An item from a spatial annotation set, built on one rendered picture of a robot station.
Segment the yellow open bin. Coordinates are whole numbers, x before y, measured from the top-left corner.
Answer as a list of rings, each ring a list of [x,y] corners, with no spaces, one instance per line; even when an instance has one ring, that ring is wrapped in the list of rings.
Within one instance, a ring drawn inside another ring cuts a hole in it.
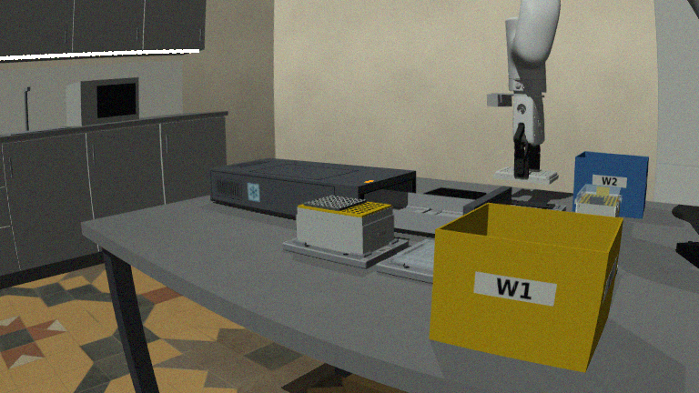
[[[622,230],[621,217],[493,203],[435,229],[429,339],[585,373]]]

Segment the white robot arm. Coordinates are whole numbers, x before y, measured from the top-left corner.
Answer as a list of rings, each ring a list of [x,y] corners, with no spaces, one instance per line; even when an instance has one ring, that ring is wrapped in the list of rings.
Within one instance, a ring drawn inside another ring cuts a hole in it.
[[[514,94],[546,93],[545,62],[552,50],[560,10],[561,0],[521,0],[519,18],[505,20],[508,87],[513,94],[487,94],[487,106],[512,106]]]

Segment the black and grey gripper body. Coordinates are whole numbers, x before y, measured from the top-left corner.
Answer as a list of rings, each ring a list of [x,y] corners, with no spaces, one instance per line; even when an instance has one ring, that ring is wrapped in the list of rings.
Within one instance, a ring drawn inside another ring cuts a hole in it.
[[[520,123],[525,124],[522,141],[538,146],[545,140],[544,112],[541,95],[514,94],[513,137]],[[526,110],[526,111],[525,111]]]

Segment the blue open-top bin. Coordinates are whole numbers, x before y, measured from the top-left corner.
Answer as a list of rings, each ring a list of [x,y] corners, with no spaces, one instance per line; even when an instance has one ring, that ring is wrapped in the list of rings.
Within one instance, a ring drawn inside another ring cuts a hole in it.
[[[575,157],[572,211],[576,209],[577,193],[585,184],[619,186],[623,198],[619,217],[643,219],[648,164],[648,156],[582,152]]]

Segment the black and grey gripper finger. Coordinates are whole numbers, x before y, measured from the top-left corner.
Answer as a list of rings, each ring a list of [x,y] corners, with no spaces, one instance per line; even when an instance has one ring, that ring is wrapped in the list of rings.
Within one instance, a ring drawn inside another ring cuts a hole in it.
[[[528,158],[530,158],[529,169],[540,170],[540,156],[541,156],[540,152],[541,152],[540,145],[531,146],[531,144],[530,144],[529,154],[528,154]]]
[[[522,142],[522,136],[525,130],[525,124],[520,123],[514,135],[514,176],[525,177],[529,176],[529,148],[530,143]],[[524,150],[525,148],[525,150]]]

